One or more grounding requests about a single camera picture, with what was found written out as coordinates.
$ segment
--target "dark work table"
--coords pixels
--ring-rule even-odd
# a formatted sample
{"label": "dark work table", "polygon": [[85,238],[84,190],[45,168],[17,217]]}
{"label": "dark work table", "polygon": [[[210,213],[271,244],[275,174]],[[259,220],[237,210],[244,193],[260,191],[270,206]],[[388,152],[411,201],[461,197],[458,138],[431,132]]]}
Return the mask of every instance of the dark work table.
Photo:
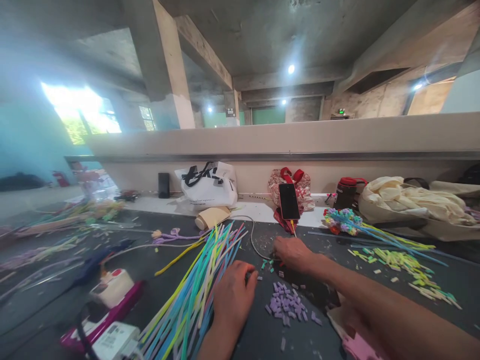
{"label": "dark work table", "polygon": [[[141,224],[141,227],[136,227],[135,229],[150,231],[159,229],[164,233],[170,233],[172,228],[180,228],[180,234],[183,236],[197,236],[199,233],[194,223],[194,217],[190,216],[123,210],[115,221],[120,223],[130,222],[136,217],[138,219],[135,220],[135,223]],[[236,219],[234,227],[239,227],[243,222],[250,232],[252,230],[252,222],[247,219],[245,221]],[[478,286],[480,267],[454,259],[441,258],[441,260],[449,264],[449,267],[444,267],[420,259],[422,265],[434,270],[433,281],[437,282],[442,290],[452,293],[457,298],[458,303],[463,308],[463,310],[459,310],[444,301],[432,301],[421,296],[416,290],[408,286],[408,282],[411,282],[413,279],[405,271],[397,272],[388,269],[386,266],[378,263],[378,261],[368,264],[357,257],[353,257],[347,251],[350,246],[345,241],[337,240],[331,236],[311,235],[308,234],[309,231],[326,233],[328,231],[302,226],[297,229],[297,236],[313,252],[321,252],[330,256],[339,264],[397,291],[480,339],[480,330],[474,327],[474,324],[480,326],[480,306],[478,306],[480,299],[480,286]],[[21,254],[29,249],[51,246],[60,239],[73,234],[75,234],[74,231],[62,231],[38,238],[33,236],[18,240],[15,245],[1,251],[0,262],[4,262],[9,257]],[[8,291],[28,275],[48,264],[73,257],[73,254],[82,248],[89,249],[81,255],[86,259],[94,253],[93,249],[98,244],[102,244],[100,249],[103,249],[123,239],[135,240],[132,246],[150,244],[152,242],[151,234],[147,232],[114,231],[108,238],[109,242],[107,244],[104,244],[105,240],[95,238],[92,234],[90,233],[88,238],[71,250],[55,253],[48,261],[39,261],[18,270],[17,274],[0,284],[0,293],[3,294]],[[268,255],[271,252],[273,240],[276,236],[287,236],[278,224],[255,223],[253,241],[262,254]],[[182,245],[188,244],[189,241],[178,240],[175,243]],[[158,252],[155,252],[153,248],[146,247],[120,255],[107,263],[106,268],[109,271],[123,268],[128,271],[134,282],[145,281],[140,301],[123,322],[137,326],[142,330],[169,299],[192,261],[200,252],[201,247],[188,252],[164,274],[154,277],[154,273],[167,265],[184,249],[181,247],[160,247]],[[285,279],[279,278],[277,266],[275,266],[273,273],[270,273],[269,265],[265,267],[265,270],[260,270],[263,262],[252,249],[250,233],[243,238],[241,249],[238,250],[236,259],[255,265],[263,280],[258,282],[255,301],[237,343],[233,359],[340,360],[351,358],[341,350],[340,338],[325,315],[325,306],[335,304],[338,301],[334,292],[329,293],[323,284],[303,275],[293,273],[286,268],[282,268],[282,271],[285,273]],[[374,274],[373,271],[376,269],[381,269],[381,273],[378,275]],[[23,292],[16,292],[7,298],[1,304],[0,309],[0,334],[19,323],[25,317],[28,317],[29,314],[65,290],[75,278],[76,271],[77,269],[74,269],[60,275],[60,281],[47,282]],[[3,271],[0,273],[0,278],[6,274],[8,274],[8,271]],[[398,277],[400,281],[392,283],[390,279],[393,277]],[[308,322],[298,322],[291,319],[291,328],[287,328],[282,326],[281,319],[269,316],[264,307],[270,302],[273,292],[272,283],[276,281],[285,281],[286,283],[295,283],[297,285],[305,284],[306,289],[299,291],[303,298],[302,302],[309,310],[309,313],[312,310],[317,313],[323,322],[323,326],[310,321],[309,317]],[[61,347],[59,340],[73,326],[75,316],[89,299],[89,291],[98,282],[99,278],[95,278],[85,286],[71,290],[15,331],[1,336],[0,360],[31,359],[32,357],[49,360],[84,359],[81,354]],[[282,337],[286,339],[284,352],[280,351]]]}

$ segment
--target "window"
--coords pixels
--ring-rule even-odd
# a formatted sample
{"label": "window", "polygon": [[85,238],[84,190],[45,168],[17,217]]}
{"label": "window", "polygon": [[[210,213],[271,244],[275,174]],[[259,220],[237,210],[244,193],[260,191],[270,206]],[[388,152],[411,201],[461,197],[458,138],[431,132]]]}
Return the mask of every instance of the window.
{"label": "window", "polygon": [[122,132],[110,100],[89,87],[41,86],[74,145],[85,144],[85,135]]}
{"label": "window", "polygon": [[146,106],[138,106],[140,109],[140,114],[145,123],[145,127],[148,131],[155,131],[155,123],[154,118],[152,116],[152,111],[149,107]]}

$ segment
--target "white cable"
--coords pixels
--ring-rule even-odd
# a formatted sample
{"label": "white cable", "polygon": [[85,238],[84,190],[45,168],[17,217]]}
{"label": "white cable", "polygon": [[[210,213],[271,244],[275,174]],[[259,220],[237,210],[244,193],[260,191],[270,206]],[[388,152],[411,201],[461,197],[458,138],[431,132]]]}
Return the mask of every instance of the white cable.
{"label": "white cable", "polygon": [[262,254],[257,250],[257,247],[256,247],[255,244],[254,244],[255,220],[253,220],[253,219],[252,219],[250,216],[248,216],[248,215],[235,215],[235,216],[230,216],[230,219],[233,219],[233,218],[248,218],[248,219],[251,220],[252,225],[251,225],[251,232],[250,232],[250,243],[251,243],[251,247],[253,248],[253,250],[255,250],[255,252],[258,254],[259,257],[264,258],[264,259],[266,259],[266,260],[280,261],[279,259],[274,259],[274,258],[271,258],[271,257],[268,257],[268,256],[264,256],[264,255],[262,255]]}
{"label": "white cable", "polygon": [[135,348],[135,350],[133,350],[133,353],[136,355],[136,357],[140,360],[145,360],[144,358],[144,355],[142,354],[142,352],[138,349],[138,347]]}
{"label": "white cable", "polygon": [[103,263],[107,263],[109,262],[110,260],[112,260],[113,258],[116,258],[117,256],[119,255],[122,255],[122,254],[125,254],[125,253],[128,253],[132,250],[135,250],[135,249],[140,249],[140,248],[151,248],[151,247],[155,247],[155,248],[158,248],[158,247],[170,247],[170,248],[186,248],[186,247],[189,247],[189,246],[192,246],[193,244],[197,243],[198,241],[195,241],[195,242],[192,242],[192,243],[189,243],[189,244],[186,244],[186,245],[170,245],[170,244],[145,244],[145,245],[139,245],[139,246],[135,246],[135,247],[132,247],[132,248],[129,248],[127,250],[123,250],[123,251],[120,251],[120,252],[117,252],[116,254],[110,256],[107,260],[105,260]]}

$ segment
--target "beige fabric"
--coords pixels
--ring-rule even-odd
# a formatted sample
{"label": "beige fabric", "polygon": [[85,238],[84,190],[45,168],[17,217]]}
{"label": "beige fabric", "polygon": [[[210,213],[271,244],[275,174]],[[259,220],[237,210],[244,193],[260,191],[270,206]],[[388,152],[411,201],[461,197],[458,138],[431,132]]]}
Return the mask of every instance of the beige fabric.
{"label": "beige fabric", "polygon": [[480,197],[480,185],[459,184],[455,182],[432,181],[430,190],[443,191],[462,198],[478,198]]}
{"label": "beige fabric", "polygon": [[431,191],[404,184],[402,177],[379,177],[370,182],[362,198],[376,206],[404,212],[427,209],[432,219],[452,225],[475,225],[472,216],[465,213],[465,202],[458,196],[445,191]]}

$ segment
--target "colorful pipe cleaner bundle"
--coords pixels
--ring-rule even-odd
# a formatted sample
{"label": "colorful pipe cleaner bundle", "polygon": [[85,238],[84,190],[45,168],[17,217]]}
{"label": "colorful pipe cleaner bundle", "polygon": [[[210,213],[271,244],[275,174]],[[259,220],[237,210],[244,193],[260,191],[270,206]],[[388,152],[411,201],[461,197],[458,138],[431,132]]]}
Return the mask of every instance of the colorful pipe cleaner bundle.
{"label": "colorful pipe cleaner bundle", "polygon": [[165,360],[171,352],[173,360],[197,357],[213,313],[213,283],[220,281],[248,233],[243,223],[237,230],[232,226],[215,227],[200,238],[205,241],[202,250],[173,295],[141,333],[141,352],[146,360]]}
{"label": "colorful pipe cleaner bundle", "polygon": [[414,256],[415,254],[433,261],[434,263],[448,267],[443,261],[420,252],[431,251],[430,246],[392,235],[389,232],[368,225],[362,221],[360,216],[356,216],[352,209],[346,208],[338,211],[334,208],[328,208],[325,209],[323,215],[325,216],[325,222],[330,231],[335,235],[340,234],[340,232],[345,232],[352,236],[356,236],[358,233],[364,233],[373,238],[379,239],[386,244],[405,250],[411,256]]}

